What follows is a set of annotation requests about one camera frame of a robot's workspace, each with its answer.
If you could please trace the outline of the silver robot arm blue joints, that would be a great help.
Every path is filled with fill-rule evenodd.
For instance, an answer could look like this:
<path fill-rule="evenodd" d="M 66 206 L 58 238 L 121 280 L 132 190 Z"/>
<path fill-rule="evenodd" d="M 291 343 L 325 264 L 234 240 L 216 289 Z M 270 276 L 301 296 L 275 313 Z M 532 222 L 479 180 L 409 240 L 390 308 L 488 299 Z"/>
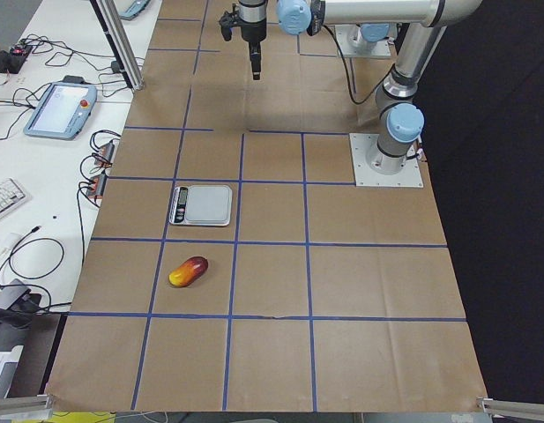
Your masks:
<path fill-rule="evenodd" d="M 403 157 L 421 134 L 424 117 L 412 104 L 418 81 L 447 26 L 471 15 L 479 1 L 279 1 L 276 14 L 285 33 L 314 35 L 328 25 L 408 25 L 395 64 L 376 89 L 383 154 Z"/>

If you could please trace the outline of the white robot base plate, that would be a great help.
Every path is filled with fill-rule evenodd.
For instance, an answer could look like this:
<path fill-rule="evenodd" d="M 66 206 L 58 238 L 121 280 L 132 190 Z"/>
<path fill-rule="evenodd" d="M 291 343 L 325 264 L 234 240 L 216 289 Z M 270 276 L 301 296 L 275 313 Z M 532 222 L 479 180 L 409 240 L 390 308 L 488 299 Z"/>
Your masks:
<path fill-rule="evenodd" d="M 350 133 L 350 152 L 356 187 L 424 187 L 420 164 L 412 146 L 400 158 L 386 156 L 377 145 L 378 134 Z"/>

